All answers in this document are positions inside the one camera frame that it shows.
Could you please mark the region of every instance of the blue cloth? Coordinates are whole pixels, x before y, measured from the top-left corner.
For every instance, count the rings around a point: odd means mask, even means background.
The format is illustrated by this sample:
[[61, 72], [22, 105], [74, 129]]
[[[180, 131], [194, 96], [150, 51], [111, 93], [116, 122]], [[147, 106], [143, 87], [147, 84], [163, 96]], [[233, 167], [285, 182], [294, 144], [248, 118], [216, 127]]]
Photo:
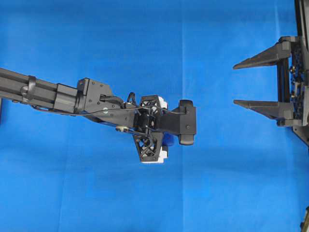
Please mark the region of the blue cloth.
[[2, 0], [0, 9], [0, 67], [197, 106], [195, 145], [146, 165], [131, 136], [4, 101], [1, 232], [298, 230], [307, 147], [233, 104], [276, 101], [276, 68], [232, 70], [296, 35], [293, 1]]

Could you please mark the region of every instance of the black mounting plate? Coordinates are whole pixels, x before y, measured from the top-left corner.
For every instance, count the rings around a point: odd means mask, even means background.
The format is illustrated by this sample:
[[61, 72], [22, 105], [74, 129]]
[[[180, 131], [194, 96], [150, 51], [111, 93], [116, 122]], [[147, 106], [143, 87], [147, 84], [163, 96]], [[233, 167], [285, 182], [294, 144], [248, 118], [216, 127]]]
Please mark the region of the black mounting plate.
[[309, 146], [309, 126], [299, 127], [293, 126], [293, 132], [307, 145]]

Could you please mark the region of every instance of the white part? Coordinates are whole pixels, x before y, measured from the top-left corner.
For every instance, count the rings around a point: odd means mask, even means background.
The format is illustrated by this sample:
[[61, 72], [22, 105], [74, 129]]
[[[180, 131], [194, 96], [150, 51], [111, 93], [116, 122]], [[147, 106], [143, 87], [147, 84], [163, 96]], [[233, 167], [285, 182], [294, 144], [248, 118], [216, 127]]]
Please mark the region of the white part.
[[150, 162], [142, 162], [142, 163], [164, 163], [164, 159], [166, 159], [167, 157], [168, 157], [168, 152], [163, 151], [161, 147], [158, 161], [150, 161]]
[[160, 102], [160, 107], [161, 108], [168, 108], [168, 103], [166, 101], [164, 101], [164, 99], [162, 97], [159, 96], [159, 102]]

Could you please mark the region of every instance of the black cable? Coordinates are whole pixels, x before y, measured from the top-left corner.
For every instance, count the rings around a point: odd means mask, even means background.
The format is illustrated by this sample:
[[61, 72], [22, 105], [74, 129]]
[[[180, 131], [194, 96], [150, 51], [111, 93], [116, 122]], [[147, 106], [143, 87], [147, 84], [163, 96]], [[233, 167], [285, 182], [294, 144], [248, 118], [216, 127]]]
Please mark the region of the black cable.
[[139, 109], [152, 108], [152, 107], [156, 107], [158, 109], [161, 109], [161, 110], [166, 111], [166, 112], [170, 112], [172, 114], [185, 114], [185, 113], [169, 111], [167, 109], [160, 108], [160, 107], [155, 106], [155, 105], [140, 106], [140, 107], [126, 108], [126, 109], [99, 110], [99, 111], [95, 111], [95, 112], [92, 112], [92, 113], [86, 113], [86, 114], [73, 114], [73, 113], [58, 112], [58, 111], [53, 111], [53, 110], [43, 110], [43, 109], [38, 108], [38, 106], [33, 106], [33, 105], [31, 107], [33, 109], [35, 109], [37, 111], [41, 111], [41, 112], [52, 113], [52, 114], [57, 114], [57, 115], [69, 115], [69, 116], [90, 116], [90, 115], [94, 115], [94, 114], [98, 114], [98, 113], [102, 113], [102, 112], [108, 112], [108, 111], [139, 110]]

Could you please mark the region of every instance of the wire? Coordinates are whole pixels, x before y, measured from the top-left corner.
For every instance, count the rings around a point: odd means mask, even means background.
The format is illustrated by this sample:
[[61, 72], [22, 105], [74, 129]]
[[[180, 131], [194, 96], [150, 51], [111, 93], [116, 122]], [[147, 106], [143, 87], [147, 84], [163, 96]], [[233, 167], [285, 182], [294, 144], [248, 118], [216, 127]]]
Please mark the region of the wire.
[[163, 111], [169, 112], [171, 114], [185, 114], [185, 113], [180, 113], [180, 112], [173, 112], [173, 111], [169, 111], [167, 109], [155, 106], [155, 105], [148, 105], [148, 106], [140, 106], [140, 107], [134, 107], [134, 108], [126, 108], [126, 109], [107, 109], [107, 110], [99, 110], [99, 111], [95, 111], [92, 113], [86, 113], [86, 114], [73, 114], [73, 113], [65, 113], [65, 112], [58, 112], [58, 111], [54, 111], [54, 110], [44, 110], [44, 109], [40, 109], [38, 108], [38, 106], [31, 106], [33, 109], [37, 110], [37, 111], [41, 111], [41, 112], [46, 112], [46, 113], [51, 113], [51, 114], [57, 114], [57, 115], [69, 115], [69, 116], [91, 116], [91, 115], [95, 115], [98, 113], [102, 113], [102, 112], [108, 112], [108, 111], [124, 111], [124, 110], [139, 110], [139, 109], [145, 109], [145, 108], [152, 108], [152, 107], [156, 107], [158, 109], [161, 109]]

